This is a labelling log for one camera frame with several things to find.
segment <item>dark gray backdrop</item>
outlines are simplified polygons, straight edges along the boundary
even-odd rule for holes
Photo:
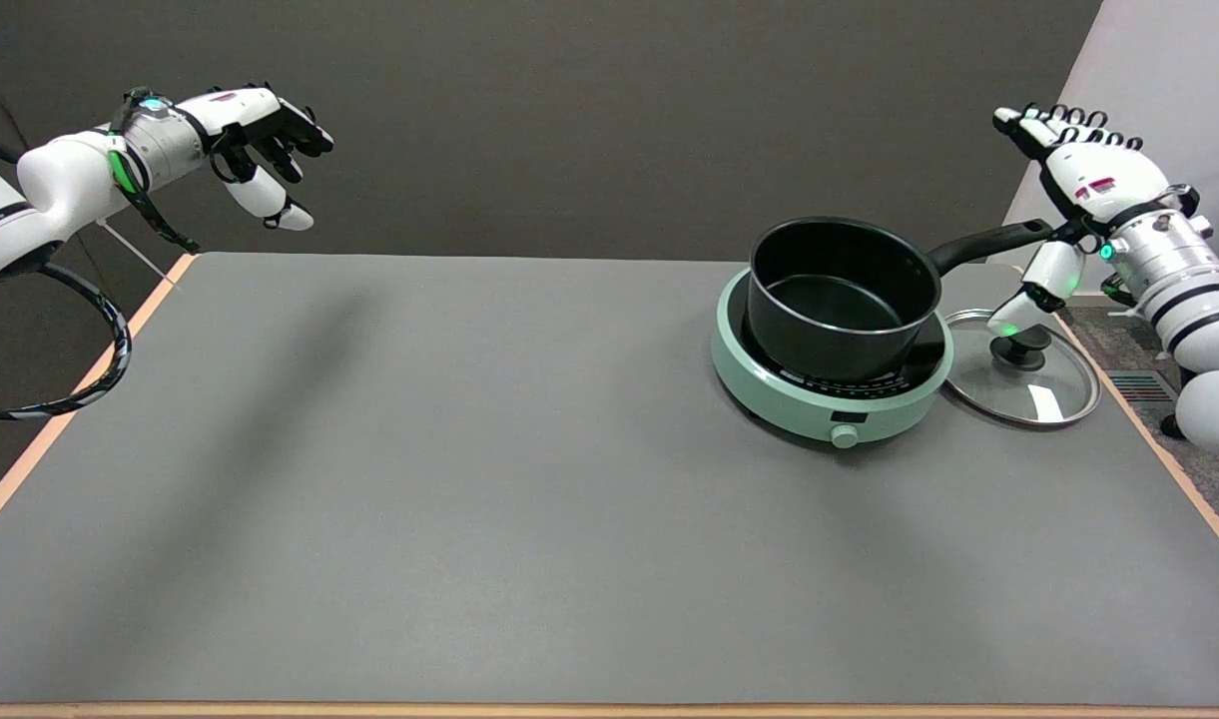
[[[312,232],[262,230],[206,173],[157,193],[212,250],[740,258],[805,213],[936,246],[1004,217],[1024,162],[990,111],[1056,99],[1097,6],[0,0],[0,90],[32,141],[106,122],[133,85],[271,80],[312,105],[339,143],[293,190]],[[83,236],[135,308],[156,278]],[[94,272],[74,243],[61,258]],[[62,395],[105,345],[62,291],[0,285],[0,405]],[[38,429],[0,424],[0,476]]]

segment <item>table surface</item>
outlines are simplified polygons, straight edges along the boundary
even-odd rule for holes
[[[1219,706],[1219,540],[1109,396],[789,441],[737,269],[201,256],[0,513],[0,701]]]

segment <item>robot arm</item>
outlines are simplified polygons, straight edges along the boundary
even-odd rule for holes
[[[334,138],[310,111],[271,88],[216,88],[179,104],[135,88],[112,123],[24,152],[17,165],[22,195],[0,177],[0,280],[35,272],[72,233],[127,205],[165,240],[196,252],[196,243],[161,218],[147,193],[207,163],[263,227],[312,227],[312,216],[254,163],[246,146],[285,182],[297,183],[302,169],[293,154],[321,156],[334,150]]]
[[[1219,455],[1219,258],[1204,240],[1210,223],[1195,214],[1198,193],[1170,184],[1142,155],[1140,138],[1107,129],[1106,113],[1056,105],[1048,111],[998,108],[993,126],[1040,165],[1040,183],[1067,223],[1040,246],[1022,290],[992,313],[1007,336],[1059,310],[1079,285],[1087,255],[1114,266],[1167,353],[1189,374],[1174,427]],[[1082,240],[1092,238],[1092,250]]]

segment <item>black lid knob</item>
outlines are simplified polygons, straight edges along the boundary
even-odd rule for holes
[[[1043,350],[1052,345],[1052,336],[1043,324],[1035,324],[1014,335],[997,336],[991,341],[991,356],[1008,368],[1032,373],[1043,367]]]

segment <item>floor vent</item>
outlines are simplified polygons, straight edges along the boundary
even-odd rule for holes
[[[1176,401],[1176,392],[1167,383],[1164,374],[1152,369],[1108,369],[1106,377],[1111,378],[1129,405],[1171,407]]]

